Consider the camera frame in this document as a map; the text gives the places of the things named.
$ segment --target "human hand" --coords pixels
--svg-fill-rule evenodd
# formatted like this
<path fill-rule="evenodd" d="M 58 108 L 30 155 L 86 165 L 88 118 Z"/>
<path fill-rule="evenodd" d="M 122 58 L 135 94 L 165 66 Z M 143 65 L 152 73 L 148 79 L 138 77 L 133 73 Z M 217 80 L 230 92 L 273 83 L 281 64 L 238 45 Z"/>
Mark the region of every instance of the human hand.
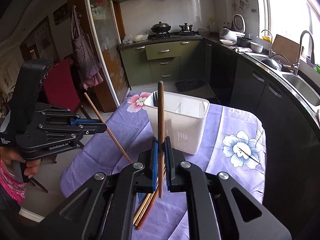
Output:
<path fill-rule="evenodd" d="M 21 156 L 19 155 L 19 153 L 14 148 L 11 148 L 11 147 L 0 147 L 0 157 L 1 157 L 4 165 L 8 169 L 8 171 L 12 174 L 14 174 L 12 161 L 22 161 L 23 160 L 21 158 Z M 41 161 L 41 159 L 31 161 L 31 162 L 29 162 L 29 161 L 26 162 L 27 168 L 24 171 L 24 175 L 29 176 L 31 178 L 31 176 L 37 174 L 40 161 Z"/>

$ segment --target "pot lid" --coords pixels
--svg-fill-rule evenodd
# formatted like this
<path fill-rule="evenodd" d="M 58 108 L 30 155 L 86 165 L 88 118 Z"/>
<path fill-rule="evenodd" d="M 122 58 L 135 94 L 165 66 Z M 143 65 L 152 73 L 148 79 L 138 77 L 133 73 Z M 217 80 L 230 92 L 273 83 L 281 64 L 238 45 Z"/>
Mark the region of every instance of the pot lid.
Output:
<path fill-rule="evenodd" d="M 245 23 L 244 19 L 240 14 L 235 14 L 233 16 L 233 23 L 236 32 L 244 33 L 245 32 Z"/>
<path fill-rule="evenodd" d="M 167 23 L 159 22 L 152 26 L 152 28 L 160 28 L 160 27 L 170 27 L 170 25 Z"/>

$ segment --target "screw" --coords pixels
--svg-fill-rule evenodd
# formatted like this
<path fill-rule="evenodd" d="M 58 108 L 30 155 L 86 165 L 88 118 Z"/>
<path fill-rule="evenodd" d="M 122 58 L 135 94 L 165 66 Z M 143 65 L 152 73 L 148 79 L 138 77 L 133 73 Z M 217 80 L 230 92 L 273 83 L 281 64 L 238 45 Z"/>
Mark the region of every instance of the screw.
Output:
<path fill-rule="evenodd" d="M 98 172 L 94 175 L 94 178 L 96 180 L 103 180 L 104 179 L 104 174 L 102 172 Z"/>
<path fill-rule="evenodd" d="M 133 167 L 137 170 L 140 170 L 143 168 L 143 163 L 134 163 Z"/>
<path fill-rule="evenodd" d="M 229 174 L 226 173 L 226 172 L 220 172 L 220 173 L 219 173 L 219 177 L 220 177 L 221 179 L 229 179 Z"/>
<path fill-rule="evenodd" d="M 181 166 L 182 168 L 190 168 L 191 163 L 184 161 L 184 162 L 181 162 L 181 163 L 180 163 L 180 166 Z"/>

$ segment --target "stainless steel sink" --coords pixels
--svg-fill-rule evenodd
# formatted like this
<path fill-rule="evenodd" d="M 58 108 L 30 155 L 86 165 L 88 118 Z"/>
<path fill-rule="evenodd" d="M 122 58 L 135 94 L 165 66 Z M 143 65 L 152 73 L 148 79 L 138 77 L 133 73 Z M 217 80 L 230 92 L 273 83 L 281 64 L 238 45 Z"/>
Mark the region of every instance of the stainless steel sink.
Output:
<path fill-rule="evenodd" d="M 282 75 L 313 106 L 320 105 L 318 94 L 300 77 L 293 74 Z"/>
<path fill-rule="evenodd" d="M 317 109 L 320 106 L 320 96 L 301 77 L 296 76 L 292 73 L 281 72 L 279 70 L 275 70 L 273 68 L 270 68 L 266 64 L 262 63 L 261 60 L 268 57 L 266 55 L 257 54 L 257 53 L 250 53 L 250 52 L 245 52 L 245 54 L 256 59 L 261 64 L 263 64 L 265 67 L 267 67 L 269 70 L 271 70 L 276 75 L 278 75 L 280 78 L 282 78 L 288 85 L 290 85 L 305 100 L 305 102 L 310 106 L 310 108 L 314 112 L 317 112 Z"/>

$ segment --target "purple tablecloth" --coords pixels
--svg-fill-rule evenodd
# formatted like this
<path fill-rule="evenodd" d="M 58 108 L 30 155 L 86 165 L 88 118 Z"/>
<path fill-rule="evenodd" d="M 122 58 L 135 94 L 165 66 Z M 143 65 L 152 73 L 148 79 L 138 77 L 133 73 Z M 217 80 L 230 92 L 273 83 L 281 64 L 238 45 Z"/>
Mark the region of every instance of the purple tablecloth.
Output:
<path fill-rule="evenodd" d="M 143 106 L 146 96 L 148 93 L 130 93 L 106 122 L 133 162 L 139 153 L 151 148 L 153 133 Z M 195 155 L 185 154 L 185 158 L 208 173 L 226 171 L 262 203 L 265 133 L 253 114 L 210 104 L 200 148 Z M 110 175 L 128 164 L 108 133 L 96 134 L 64 171 L 61 190 L 68 197 L 96 172 Z M 164 192 L 161 199 L 156 199 L 142 229 L 133 230 L 132 239 L 189 239 L 185 193 Z"/>

